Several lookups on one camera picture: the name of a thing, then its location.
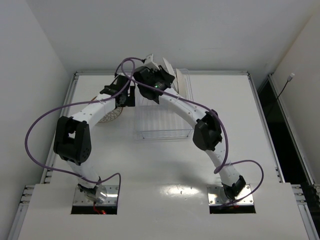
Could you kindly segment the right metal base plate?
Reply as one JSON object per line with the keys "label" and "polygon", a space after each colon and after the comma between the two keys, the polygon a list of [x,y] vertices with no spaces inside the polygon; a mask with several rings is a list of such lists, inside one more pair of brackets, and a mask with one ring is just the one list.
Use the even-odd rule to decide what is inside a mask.
{"label": "right metal base plate", "polygon": [[[251,186],[247,184],[235,197],[234,205],[236,206],[251,206],[254,205],[254,199],[252,195]],[[207,196],[209,206],[220,206],[232,202],[231,199],[225,194],[222,185],[208,185],[207,186]]]}

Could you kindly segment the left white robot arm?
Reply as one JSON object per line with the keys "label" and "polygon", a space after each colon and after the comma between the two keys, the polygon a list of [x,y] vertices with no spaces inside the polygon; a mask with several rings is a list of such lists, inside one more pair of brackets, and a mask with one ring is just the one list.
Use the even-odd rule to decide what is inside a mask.
{"label": "left white robot arm", "polygon": [[91,130],[118,107],[133,107],[135,96],[128,93],[133,90],[130,80],[118,75],[86,107],[57,121],[53,151],[78,175],[79,190],[94,202],[104,202],[107,189],[89,161],[92,151]]}

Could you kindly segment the orange sunburst glass plate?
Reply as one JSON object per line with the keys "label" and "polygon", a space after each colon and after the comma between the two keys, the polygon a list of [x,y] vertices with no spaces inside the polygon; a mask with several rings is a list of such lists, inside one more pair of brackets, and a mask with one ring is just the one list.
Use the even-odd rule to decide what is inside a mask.
{"label": "orange sunburst glass plate", "polygon": [[162,58],[163,59],[163,62],[164,62],[164,65],[165,65],[165,68],[167,70],[167,72],[173,76],[173,81],[172,81],[172,87],[175,91],[177,91],[177,79],[176,79],[176,74],[173,70],[173,67],[172,65],[169,63],[169,61],[167,59],[165,59],[164,57]]}

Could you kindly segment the floral patterned plate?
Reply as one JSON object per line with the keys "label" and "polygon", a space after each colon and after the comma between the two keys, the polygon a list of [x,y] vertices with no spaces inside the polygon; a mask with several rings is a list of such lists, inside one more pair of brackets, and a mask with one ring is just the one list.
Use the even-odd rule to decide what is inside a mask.
{"label": "floral patterned plate", "polygon": [[185,77],[179,69],[176,69],[176,80],[177,80],[177,88],[178,93],[183,98],[187,97],[187,85],[185,81]]}
{"label": "floral patterned plate", "polygon": [[120,116],[122,107],[117,106],[116,99],[107,94],[99,94],[94,101],[88,105],[90,107],[90,124],[108,123]]}

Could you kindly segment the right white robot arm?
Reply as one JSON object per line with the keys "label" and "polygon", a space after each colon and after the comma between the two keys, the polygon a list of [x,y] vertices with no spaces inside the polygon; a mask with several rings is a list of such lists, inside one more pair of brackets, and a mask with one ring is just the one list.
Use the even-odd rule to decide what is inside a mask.
{"label": "right white robot arm", "polygon": [[143,59],[136,68],[133,79],[140,94],[158,105],[162,105],[182,119],[193,129],[192,141],[204,151],[219,174],[225,195],[235,200],[246,185],[244,177],[228,163],[229,141],[227,132],[218,114],[204,105],[183,98],[173,87],[175,76],[153,61],[153,55]]}

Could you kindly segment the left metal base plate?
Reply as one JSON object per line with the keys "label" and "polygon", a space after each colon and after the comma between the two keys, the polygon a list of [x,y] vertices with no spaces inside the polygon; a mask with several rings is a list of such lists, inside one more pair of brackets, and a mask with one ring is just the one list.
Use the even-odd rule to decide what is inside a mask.
{"label": "left metal base plate", "polygon": [[96,203],[98,206],[115,206],[118,202],[117,185],[99,185],[95,188],[78,186],[73,197],[73,206],[91,206]]}

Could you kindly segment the metal base plate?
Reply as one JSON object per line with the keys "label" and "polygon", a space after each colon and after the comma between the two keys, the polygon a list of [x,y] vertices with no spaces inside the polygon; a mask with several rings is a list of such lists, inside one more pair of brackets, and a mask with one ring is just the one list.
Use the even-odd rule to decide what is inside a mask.
{"label": "metal base plate", "polygon": [[[254,205],[254,199],[252,195],[251,186],[247,184],[235,197],[234,205],[236,206],[251,206]],[[231,199],[225,194],[222,185],[208,185],[207,186],[207,196],[209,206],[220,206],[232,202]]]}
{"label": "metal base plate", "polygon": [[95,188],[78,186],[73,197],[73,206],[91,206],[96,203],[98,206],[115,206],[118,202],[117,185],[99,185]]}

